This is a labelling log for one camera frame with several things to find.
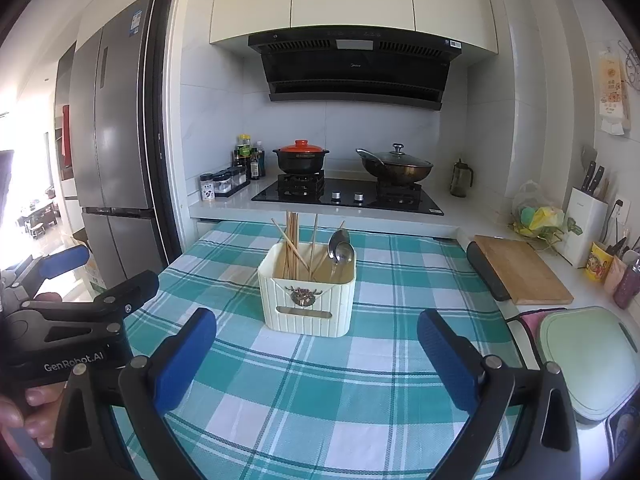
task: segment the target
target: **pot handle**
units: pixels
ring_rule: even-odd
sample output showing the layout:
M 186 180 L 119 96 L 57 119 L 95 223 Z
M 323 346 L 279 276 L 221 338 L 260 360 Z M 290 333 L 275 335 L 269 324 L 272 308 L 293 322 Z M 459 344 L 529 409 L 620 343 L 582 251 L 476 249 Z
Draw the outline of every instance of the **pot handle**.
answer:
M 373 153 L 368 152 L 367 150 L 361 150 L 360 148 L 357 148 L 356 153 L 360 155 L 362 158 L 364 158 L 365 160 L 371 160 L 372 162 L 377 162 L 378 164 L 382 164 L 383 166 L 385 165 L 385 163 L 382 162 L 382 160 L 380 160 Z

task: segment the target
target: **tablecloth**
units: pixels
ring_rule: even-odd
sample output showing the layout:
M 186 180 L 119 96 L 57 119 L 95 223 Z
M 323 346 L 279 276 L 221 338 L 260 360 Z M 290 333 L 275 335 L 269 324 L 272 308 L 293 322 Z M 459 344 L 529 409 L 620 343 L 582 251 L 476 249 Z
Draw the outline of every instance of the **tablecloth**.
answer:
M 319 229 L 318 241 L 332 232 Z M 324 338 L 264 324 L 256 269 L 278 238 L 270 224 L 220 222 L 127 318 L 134 354 L 150 355 L 196 308 L 216 314 L 216 341 L 168 424 L 212 480 L 427 478 L 467 415 L 417 341 L 418 314 L 436 308 L 482 354 L 520 365 L 465 252 L 454 240 L 351 232 L 351 327 Z M 301 228 L 301 241 L 310 238 Z M 116 417 L 139 473 L 154 478 L 124 410 Z M 491 476 L 513 420 L 511 412 L 477 478 Z

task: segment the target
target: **refrigerator door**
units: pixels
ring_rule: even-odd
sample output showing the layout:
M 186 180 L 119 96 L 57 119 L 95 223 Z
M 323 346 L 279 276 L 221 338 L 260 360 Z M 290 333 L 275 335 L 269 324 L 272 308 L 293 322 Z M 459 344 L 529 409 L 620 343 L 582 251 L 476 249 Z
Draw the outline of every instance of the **refrigerator door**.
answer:
M 111 288 L 122 283 L 127 277 L 122 269 L 116 244 L 113 241 L 109 217 L 83 212 L 82 220 L 84 220 L 89 245 L 104 284 L 107 288 Z
M 104 207 L 95 151 L 95 70 L 102 30 L 74 55 L 69 91 L 69 133 L 78 200 L 83 207 Z
M 95 137 L 106 207 L 152 207 L 142 111 L 143 53 L 151 1 L 135 1 L 102 30 Z
M 132 278 L 143 270 L 159 274 L 164 269 L 159 253 L 155 220 L 109 216 L 120 261 L 127 278 Z

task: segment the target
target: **black range hood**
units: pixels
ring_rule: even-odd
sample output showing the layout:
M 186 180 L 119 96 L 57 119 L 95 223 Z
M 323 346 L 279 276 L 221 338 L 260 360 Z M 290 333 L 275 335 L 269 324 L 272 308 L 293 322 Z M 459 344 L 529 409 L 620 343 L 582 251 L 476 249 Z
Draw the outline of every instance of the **black range hood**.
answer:
M 459 42 L 398 28 L 331 25 L 249 36 L 271 101 L 369 101 L 440 110 Z

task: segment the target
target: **black glass cooktop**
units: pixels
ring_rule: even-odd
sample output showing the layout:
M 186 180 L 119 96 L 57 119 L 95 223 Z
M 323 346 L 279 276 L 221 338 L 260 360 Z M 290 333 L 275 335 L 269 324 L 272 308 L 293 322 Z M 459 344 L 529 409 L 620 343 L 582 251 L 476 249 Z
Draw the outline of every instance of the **black glass cooktop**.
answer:
M 319 184 L 313 176 L 310 182 L 280 175 L 277 182 L 252 198 L 256 202 L 285 202 L 321 204 L 391 211 L 407 211 L 428 215 L 444 215 L 419 184 L 410 186 L 381 186 L 367 180 L 322 178 Z

